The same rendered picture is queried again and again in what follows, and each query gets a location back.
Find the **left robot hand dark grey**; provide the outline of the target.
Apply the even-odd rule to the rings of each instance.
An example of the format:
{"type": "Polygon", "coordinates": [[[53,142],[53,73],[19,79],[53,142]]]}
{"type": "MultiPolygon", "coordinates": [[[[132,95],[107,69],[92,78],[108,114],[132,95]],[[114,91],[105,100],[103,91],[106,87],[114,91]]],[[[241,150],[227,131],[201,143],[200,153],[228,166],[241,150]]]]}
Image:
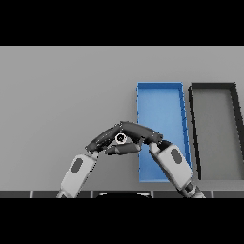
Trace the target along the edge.
{"type": "Polygon", "coordinates": [[[121,132],[121,127],[116,125],[112,128],[109,128],[99,134],[89,143],[85,149],[88,153],[102,152],[104,151],[115,139],[115,137],[121,132]]]}

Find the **right robot hand dark grey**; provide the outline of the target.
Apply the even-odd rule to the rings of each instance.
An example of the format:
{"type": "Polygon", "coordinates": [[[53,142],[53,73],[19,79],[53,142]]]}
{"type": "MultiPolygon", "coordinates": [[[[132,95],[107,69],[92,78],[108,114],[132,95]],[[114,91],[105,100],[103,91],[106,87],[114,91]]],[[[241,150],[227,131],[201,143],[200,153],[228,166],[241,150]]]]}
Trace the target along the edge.
{"type": "Polygon", "coordinates": [[[163,135],[145,126],[132,122],[121,121],[119,126],[121,132],[127,135],[125,144],[112,145],[105,150],[107,155],[123,155],[128,153],[138,153],[141,151],[143,144],[150,145],[155,143],[160,150],[165,150],[171,146],[171,142],[164,140],[163,135]]]}

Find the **blue bin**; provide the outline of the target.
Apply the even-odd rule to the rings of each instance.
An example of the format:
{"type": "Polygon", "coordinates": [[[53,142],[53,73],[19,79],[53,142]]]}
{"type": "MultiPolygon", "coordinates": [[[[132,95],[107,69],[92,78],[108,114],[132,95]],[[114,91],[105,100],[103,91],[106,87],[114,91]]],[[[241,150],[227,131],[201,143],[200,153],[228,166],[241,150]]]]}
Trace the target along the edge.
{"type": "Polygon", "coordinates": [[[183,84],[138,82],[137,123],[160,132],[192,165],[183,84]]]}

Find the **dark grey bin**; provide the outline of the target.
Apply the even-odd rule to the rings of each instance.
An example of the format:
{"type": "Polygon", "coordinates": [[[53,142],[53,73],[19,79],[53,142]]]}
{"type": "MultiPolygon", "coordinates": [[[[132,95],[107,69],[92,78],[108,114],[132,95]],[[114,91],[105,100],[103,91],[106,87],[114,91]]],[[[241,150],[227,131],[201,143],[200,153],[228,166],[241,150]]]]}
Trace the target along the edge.
{"type": "Polygon", "coordinates": [[[193,144],[200,180],[244,180],[244,124],[235,83],[192,83],[193,144]]]}

